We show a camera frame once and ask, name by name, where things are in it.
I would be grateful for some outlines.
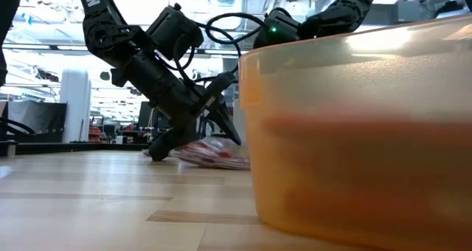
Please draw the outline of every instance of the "wooden surface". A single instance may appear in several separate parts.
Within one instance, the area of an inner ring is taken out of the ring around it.
[[[0,159],[7,250],[353,251],[259,222],[251,176],[133,151]]]

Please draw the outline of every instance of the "computer monitor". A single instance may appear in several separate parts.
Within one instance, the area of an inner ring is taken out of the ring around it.
[[[141,103],[138,119],[139,127],[148,127],[151,110],[152,108],[149,107],[148,102]],[[167,117],[165,117],[160,111],[154,110],[150,126],[156,126],[157,128],[170,128],[169,119],[167,119]]]

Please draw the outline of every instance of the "desk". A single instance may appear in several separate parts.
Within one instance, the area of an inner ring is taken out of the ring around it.
[[[3,250],[360,251],[259,222],[249,172],[138,151],[0,159]]]

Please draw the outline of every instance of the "plastic bag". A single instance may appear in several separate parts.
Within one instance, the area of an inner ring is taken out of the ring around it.
[[[236,145],[231,140],[220,137],[207,137],[191,142],[172,150],[170,155],[205,168],[250,169],[247,146]]]

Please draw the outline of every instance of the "orange plastic bin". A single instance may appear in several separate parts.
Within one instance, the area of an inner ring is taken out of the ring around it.
[[[387,250],[472,250],[471,25],[463,16],[245,54],[260,218]]]

